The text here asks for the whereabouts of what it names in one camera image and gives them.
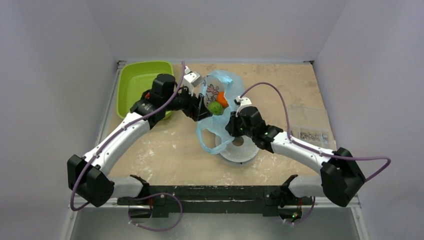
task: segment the tabletop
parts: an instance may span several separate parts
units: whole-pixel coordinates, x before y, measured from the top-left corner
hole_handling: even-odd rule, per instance
[[[257,82],[269,82],[282,93],[288,106],[325,110],[320,89],[311,64],[188,64],[192,71],[206,76],[213,70],[227,70],[241,77],[245,88]],[[174,75],[181,76],[181,66],[173,65]],[[269,125],[287,129],[283,105],[269,86],[260,85],[246,94]],[[116,114],[115,102],[110,106],[108,132],[122,121]],[[292,125],[304,121],[297,116]],[[327,114],[318,128],[330,129]],[[177,111],[160,121],[138,139],[113,167],[110,176],[138,175],[151,185],[281,185],[293,174],[317,175],[310,168],[286,156],[260,150],[251,163],[233,166],[220,155],[207,153],[196,134],[197,123]],[[206,145],[215,143],[215,135],[203,135]]]

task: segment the translucent blue bag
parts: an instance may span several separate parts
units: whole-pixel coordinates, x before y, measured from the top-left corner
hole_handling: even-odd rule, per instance
[[[228,107],[224,109],[222,115],[212,115],[197,123],[197,136],[200,140],[200,145],[206,152],[210,154],[219,154],[234,140],[234,137],[228,134],[225,127],[230,121],[231,112],[237,110],[234,99],[240,96],[244,90],[245,87],[242,79],[232,72],[215,70],[205,77],[204,82],[200,86],[200,93],[205,96],[204,100],[206,106],[209,107],[210,103],[216,101],[218,94],[222,91],[224,91],[224,98],[228,103]],[[202,130],[208,130],[220,137],[221,144],[214,148],[207,147],[202,139]]]

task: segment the orange fruit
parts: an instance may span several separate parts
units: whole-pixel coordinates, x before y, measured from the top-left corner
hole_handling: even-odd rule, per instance
[[[216,101],[222,105],[223,108],[227,108],[228,107],[228,102],[224,97],[224,92],[220,92],[218,93],[218,96],[216,97]]]

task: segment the gray floor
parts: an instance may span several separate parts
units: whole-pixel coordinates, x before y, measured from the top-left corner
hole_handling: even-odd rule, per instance
[[[350,208],[316,208],[309,219],[295,227],[282,225],[279,217],[260,214],[186,213],[175,228],[151,232],[128,224],[127,208],[85,208],[75,220],[72,240],[358,240]],[[152,218],[153,228],[171,225],[169,218]]]

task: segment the clear plastic box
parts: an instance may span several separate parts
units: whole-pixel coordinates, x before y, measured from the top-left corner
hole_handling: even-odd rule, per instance
[[[290,105],[288,107],[291,134],[315,146],[336,149],[325,109]]]

